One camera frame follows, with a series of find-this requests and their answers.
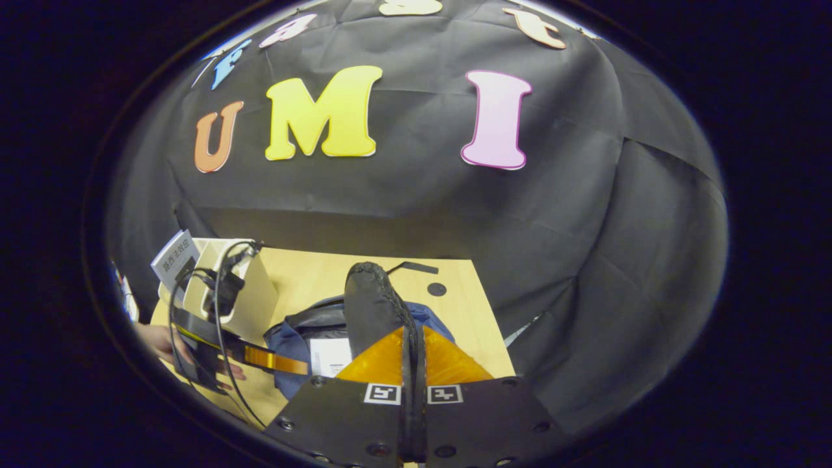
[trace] book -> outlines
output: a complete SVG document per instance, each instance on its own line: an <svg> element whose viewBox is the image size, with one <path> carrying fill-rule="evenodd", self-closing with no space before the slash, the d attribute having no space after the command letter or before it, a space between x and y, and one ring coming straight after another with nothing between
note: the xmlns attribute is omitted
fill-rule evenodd
<svg viewBox="0 0 832 468"><path fill-rule="evenodd" d="M200 258L200 252L196 248L191 232L185 229L173 236L167 244L159 251L156 258L151 262L151 268L156 273L162 284L168 291L173 291L176 282L179 281L187 271L196 266ZM185 285L176 291L176 301L181 304L185 300Z"/></svg>

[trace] yellow letter m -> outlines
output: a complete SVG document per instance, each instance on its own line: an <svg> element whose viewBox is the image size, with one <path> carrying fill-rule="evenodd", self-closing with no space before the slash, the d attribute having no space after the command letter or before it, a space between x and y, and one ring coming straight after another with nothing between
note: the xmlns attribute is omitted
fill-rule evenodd
<svg viewBox="0 0 832 468"><path fill-rule="evenodd" d="M320 149L327 156L370 156L375 141L367 130L367 107L373 83L381 78L381 68L363 65L335 73L318 101L312 100L300 78L291 78L269 88L271 99L271 144L265 150L270 161L289 159L295 145L289 142L289 129L295 134L306 156L318 146L324 125L329 136Z"/></svg>

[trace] pink letter i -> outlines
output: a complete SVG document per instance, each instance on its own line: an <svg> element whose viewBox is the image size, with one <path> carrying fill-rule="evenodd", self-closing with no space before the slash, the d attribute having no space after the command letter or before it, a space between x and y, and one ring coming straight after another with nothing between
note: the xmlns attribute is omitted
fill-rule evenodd
<svg viewBox="0 0 832 468"><path fill-rule="evenodd" d="M520 101L532 85L497 72L474 70L465 77L477 87L477 124L462 157L468 164L515 170L526 165L518 148Z"/></svg>

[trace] wooden table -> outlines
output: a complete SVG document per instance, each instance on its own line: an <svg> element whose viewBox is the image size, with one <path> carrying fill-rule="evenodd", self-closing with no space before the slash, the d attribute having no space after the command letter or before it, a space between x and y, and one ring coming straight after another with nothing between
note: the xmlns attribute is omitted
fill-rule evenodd
<svg viewBox="0 0 832 468"><path fill-rule="evenodd" d="M430 307L451 331L459 348L473 357L491 375L514 375L503 337L470 260L352 256L269 248L264 248L260 255L269 278L280 295L275 309L271 312L272 325L321 299L344 294L347 272L355 263L374 261L385 270L406 260L435 266L439 269L436 275L399 268L390 274L390 281L405 301ZM445 285L447 292L443 296L432 296L428 293L428 285L433 282ZM156 304L151 324L167 326L168 311L165 301ZM256 344L265 345L262 341ZM165 364L173 372L173 366L166 362ZM240 391L260 420L269 424L283 409L286 399L275 388L274 376L254 367L241 366L247 379L237 381ZM175 375L185 381L184 377ZM218 378L230 383L225 376L218 375ZM200 386L196 386L196 389L220 408L245 419L234 402L230 401L230 398L234 398L239 403L237 395L221 396ZM261 429L256 421L252 426Z"/></svg>

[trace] human hand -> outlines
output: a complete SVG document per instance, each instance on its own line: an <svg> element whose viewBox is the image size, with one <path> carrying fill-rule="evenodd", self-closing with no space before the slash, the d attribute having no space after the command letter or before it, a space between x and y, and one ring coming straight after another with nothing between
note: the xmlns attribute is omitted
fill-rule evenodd
<svg viewBox="0 0 832 468"><path fill-rule="evenodd" d="M143 323L136 323L136 333L139 335L142 341L147 344L149 348L156 353L163 361L166 361L170 364L174 364L176 357L173 356L173 348L176 347L176 351L181 359L184 359L188 362L188 364L194 365L194 358L191 356L191 351L188 349L188 346L182 340L182 337L179 336L179 331L174 329L173 331L173 342L171 343L171 331L166 326L162 325L145 325ZM236 364L231 364L231 374L234 378L238 381L245 380L245 374L243 373L243 368L237 366ZM220 363L219 368L216 369L220 374L227 376L228 372L225 370L225 364ZM217 382L217 384L225 389L225 390L232 390L232 387L228 384L223 382Z"/></svg>

